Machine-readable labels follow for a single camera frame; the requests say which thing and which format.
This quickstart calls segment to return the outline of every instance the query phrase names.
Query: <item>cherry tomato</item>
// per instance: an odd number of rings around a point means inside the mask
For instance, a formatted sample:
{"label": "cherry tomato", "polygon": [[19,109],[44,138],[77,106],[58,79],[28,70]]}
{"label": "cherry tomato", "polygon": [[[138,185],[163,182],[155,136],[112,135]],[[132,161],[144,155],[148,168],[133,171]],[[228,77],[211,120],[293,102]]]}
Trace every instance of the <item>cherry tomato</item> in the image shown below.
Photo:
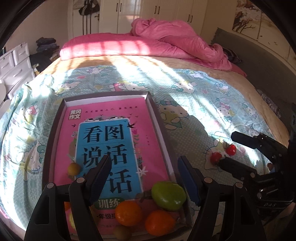
{"label": "cherry tomato", "polygon": [[221,158],[222,158],[222,154],[220,152],[218,152],[218,151],[213,152],[211,155],[211,158],[210,158],[210,162],[213,165],[216,165],[220,161]]}
{"label": "cherry tomato", "polygon": [[231,144],[229,147],[226,148],[225,152],[228,155],[233,156],[236,154],[237,148],[235,147],[235,145]]}

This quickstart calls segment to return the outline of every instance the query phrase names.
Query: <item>metal bolt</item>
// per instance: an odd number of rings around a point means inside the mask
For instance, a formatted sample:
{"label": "metal bolt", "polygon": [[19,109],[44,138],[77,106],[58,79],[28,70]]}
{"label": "metal bolt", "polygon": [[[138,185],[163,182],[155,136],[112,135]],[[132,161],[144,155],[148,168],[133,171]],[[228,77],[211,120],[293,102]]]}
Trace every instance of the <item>metal bolt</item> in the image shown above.
{"label": "metal bolt", "polygon": [[85,180],[84,177],[79,177],[79,178],[76,179],[76,182],[83,183],[84,180]]}
{"label": "metal bolt", "polygon": [[211,182],[213,181],[213,179],[210,178],[210,177],[205,177],[204,181],[205,181],[206,183],[211,183]]}
{"label": "metal bolt", "polygon": [[49,183],[49,184],[47,184],[47,188],[52,188],[54,186],[54,183]]}
{"label": "metal bolt", "polygon": [[235,185],[236,185],[237,188],[242,188],[243,187],[243,185],[241,183],[239,183],[239,182],[235,183]]}

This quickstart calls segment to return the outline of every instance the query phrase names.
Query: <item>white wardrobe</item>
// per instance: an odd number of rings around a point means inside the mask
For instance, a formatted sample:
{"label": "white wardrobe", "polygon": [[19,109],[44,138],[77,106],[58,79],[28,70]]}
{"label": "white wardrobe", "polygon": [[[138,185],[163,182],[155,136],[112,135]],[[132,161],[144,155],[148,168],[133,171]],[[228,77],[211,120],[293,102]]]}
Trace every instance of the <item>white wardrobe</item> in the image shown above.
{"label": "white wardrobe", "polygon": [[[173,21],[183,20],[197,34],[201,33],[208,0],[101,0],[100,12],[92,16],[92,33],[125,34],[131,30],[136,18]],[[73,37],[82,35],[82,16],[78,10],[70,10]]]}

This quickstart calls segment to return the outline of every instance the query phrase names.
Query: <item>tree painting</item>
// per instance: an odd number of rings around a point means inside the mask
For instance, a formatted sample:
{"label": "tree painting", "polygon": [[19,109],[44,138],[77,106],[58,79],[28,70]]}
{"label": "tree painting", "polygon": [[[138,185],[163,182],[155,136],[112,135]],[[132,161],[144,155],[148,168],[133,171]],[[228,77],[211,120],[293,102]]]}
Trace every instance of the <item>tree painting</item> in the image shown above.
{"label": "tree painting", "polygon": [[248,28],[256,28],[261,20],[261,11],[249,0],[237,0],[237,11],[232,30],[242,33]]}

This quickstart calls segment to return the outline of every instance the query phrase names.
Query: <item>pink blanket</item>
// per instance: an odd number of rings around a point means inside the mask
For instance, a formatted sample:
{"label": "pink blanket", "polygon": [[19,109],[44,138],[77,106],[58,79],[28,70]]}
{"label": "pink blanket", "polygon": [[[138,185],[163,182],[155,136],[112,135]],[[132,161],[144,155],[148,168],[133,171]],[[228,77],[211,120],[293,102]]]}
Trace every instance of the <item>pink blanket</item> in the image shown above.
{"label": "pink blanket", "polygon": [[89,34],[71,39],[60,51],[61,60],[88,56],[139,55],[180,58],[211,69],[246,74],[232,65],[218,44],[199,37],[183,21],[135,19],[127,34]]}

